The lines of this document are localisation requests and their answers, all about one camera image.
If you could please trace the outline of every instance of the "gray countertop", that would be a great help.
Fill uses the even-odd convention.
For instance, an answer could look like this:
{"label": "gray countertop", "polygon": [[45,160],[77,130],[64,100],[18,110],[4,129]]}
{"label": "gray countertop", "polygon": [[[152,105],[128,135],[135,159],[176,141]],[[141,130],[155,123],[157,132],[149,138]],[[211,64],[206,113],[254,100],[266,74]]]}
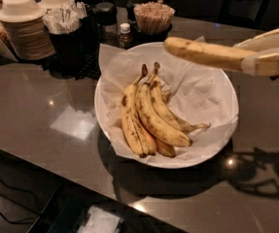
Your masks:
{"label": "gray countertop", "polygon": [[[170,35],[233,45],[257,32],[175,17]],[[188,232],[279,232],[279,79],[227,72],[239,123],[226,148],[166,170],[115,155],[94,111],[97,81],[0,65],[0,150]]]}

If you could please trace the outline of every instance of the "banana bunch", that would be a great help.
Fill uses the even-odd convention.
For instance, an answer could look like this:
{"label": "banana bunch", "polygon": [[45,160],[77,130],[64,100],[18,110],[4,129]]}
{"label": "banana bunch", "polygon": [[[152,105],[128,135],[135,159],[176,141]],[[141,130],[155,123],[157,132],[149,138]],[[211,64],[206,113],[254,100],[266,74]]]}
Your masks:
{"label": "banana bunch", "polygon": [[175,147],[192,145],[188,134],[210,127],[205,123],[192,125],[169,110],[167,102],[171,94],[169,90],[161,90],[159,68],[156,62],[154,72],[140,83],[148,74],[144,64],[141,75],[123,91],[122,132],[131,150],[140,157],[156,152],[174,157]]}

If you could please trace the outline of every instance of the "black lid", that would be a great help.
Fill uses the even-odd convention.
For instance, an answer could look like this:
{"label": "black lid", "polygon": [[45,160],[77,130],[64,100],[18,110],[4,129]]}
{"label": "black lid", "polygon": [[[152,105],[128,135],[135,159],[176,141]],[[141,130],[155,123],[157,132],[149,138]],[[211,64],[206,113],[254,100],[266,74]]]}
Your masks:
{"label": "black lid", "polygon": [[94,8],[96,22],[100,25],[112,25],[117,23],[117,7],[109,2],[102,2]]}

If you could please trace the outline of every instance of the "container of stirrers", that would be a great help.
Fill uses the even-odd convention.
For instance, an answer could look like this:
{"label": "container of stirrers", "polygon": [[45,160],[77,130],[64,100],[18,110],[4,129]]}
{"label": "container of stirrers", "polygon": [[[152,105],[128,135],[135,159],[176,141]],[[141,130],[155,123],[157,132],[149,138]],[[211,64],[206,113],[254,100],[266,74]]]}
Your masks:
{"label": "container of stirrers", "polygon": [[132,26],[135,40],[141,43],[162,42],[171,30],[175,10],[161,2],[139,4],[134,8],[136,24]]}

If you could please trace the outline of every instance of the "white parchment paper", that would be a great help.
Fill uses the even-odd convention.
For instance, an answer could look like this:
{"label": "white parchment paper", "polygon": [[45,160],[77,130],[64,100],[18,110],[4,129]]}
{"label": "white parchment paper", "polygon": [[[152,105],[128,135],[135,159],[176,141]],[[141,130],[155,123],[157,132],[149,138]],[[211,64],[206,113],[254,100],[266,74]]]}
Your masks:
{"label": "white parchment paper", "polygon": [[[160,154],[140,158],[131,152],[122,133],[122,92],[140,75],[142,64],[145,63],[151,72],[156,61],[160,64],[158,74],[164,82],[163,89],[171,91],[169,108],[192,124],[212,124],[205,132],[192,132],[192,146],[176,148],[174,158]],[[174,57],[165,51],[162,43],[141,45],[131,50],[101,45],[99,65],[102,75],[96,91],[96,113],[119,156],[162,168],[189,167],[219,152],[235,129],[237,99],[222,70]]]}

